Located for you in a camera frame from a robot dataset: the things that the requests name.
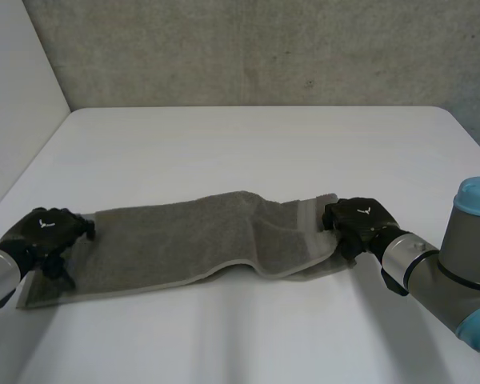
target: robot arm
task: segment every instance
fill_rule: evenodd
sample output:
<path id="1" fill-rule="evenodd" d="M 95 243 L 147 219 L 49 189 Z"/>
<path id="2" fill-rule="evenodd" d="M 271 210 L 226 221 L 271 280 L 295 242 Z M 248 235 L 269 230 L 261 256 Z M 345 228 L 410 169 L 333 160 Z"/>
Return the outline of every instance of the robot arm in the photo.
<path id="1" fill-rule="evenodd" d="M 83 234 L 94 238 L 94 223 L 68 210 L 37 208 L 16 223 L 0 241 L 0 308 L 36 268 L 61 288 L 74 288 L 62 252 Z"/>
<path id="2" fill-rule="evenodd" d="M 454 200 L 441 250 L 401 230 L 376 200 L 352 198 L 328 205 L 327 230 L 342 234 L 342 254 L 362 252 L 381 263 L 393 292 L 411 294 L 458 338 L 480 351 L 480 178 L 465 180 Z"/>

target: gray towel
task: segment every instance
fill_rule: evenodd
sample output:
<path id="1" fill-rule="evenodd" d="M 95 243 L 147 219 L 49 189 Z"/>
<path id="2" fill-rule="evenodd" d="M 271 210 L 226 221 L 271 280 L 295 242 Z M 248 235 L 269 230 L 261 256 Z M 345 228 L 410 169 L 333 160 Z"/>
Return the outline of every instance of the gray towel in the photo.
<path id="1" fill-rule="evenodd" d="M 323 231 L 320 219 L 324 205 L 336 201 L 328 194 L 281 204 L 233 192 L 97 212 L 88 215 L 96 223 L 94 242 L 79 239 L 64 255 L 76 290 L 61 292 L 36 271 L 27 277 L 18 307 L 183 286 L 237 264 L 265 278 L 293 280 L 344 269 L 347 263 L 334 254 L 336 234 Z"/>

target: white wall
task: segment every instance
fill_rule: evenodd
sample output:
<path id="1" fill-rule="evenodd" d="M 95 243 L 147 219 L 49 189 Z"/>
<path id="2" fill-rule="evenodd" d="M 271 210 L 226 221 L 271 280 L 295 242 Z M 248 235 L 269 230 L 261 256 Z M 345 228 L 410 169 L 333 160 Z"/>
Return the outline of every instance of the white wall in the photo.
<path id="1" fill-rule="evenodd" d="M 0 0 L 0 200 L 69 114 L 21 0 Z"/>

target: white table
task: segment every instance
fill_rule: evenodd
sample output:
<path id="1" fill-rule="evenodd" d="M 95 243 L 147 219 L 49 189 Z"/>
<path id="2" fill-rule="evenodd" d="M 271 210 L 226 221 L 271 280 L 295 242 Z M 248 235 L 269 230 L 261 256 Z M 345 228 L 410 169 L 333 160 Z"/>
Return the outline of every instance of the white table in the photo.
<path id="1" fill-rule="evenodd" d="M 234 190 L 284 202 L 377 198 L 441 245 L 480 148 L 431 107 L 88 109 L 72 113 L 0 204 L 0 236 L 37 206 L 88 213 Z M 373 257 L 312 282 L 239 268 L 209 284 L 0 311 L 0 383 L 480 383 L 480 354 Z"/>

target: gray concrete wall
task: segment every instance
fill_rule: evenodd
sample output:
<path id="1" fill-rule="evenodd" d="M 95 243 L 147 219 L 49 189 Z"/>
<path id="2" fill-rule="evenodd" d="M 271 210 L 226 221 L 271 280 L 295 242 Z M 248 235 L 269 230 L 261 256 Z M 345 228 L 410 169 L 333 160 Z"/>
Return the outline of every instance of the gray concrete wall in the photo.
<path id="1" fill-rule="evenodd" d="M 73 110 L 427 105 L 480 144 L 480 0 L 24 0 Z"/>

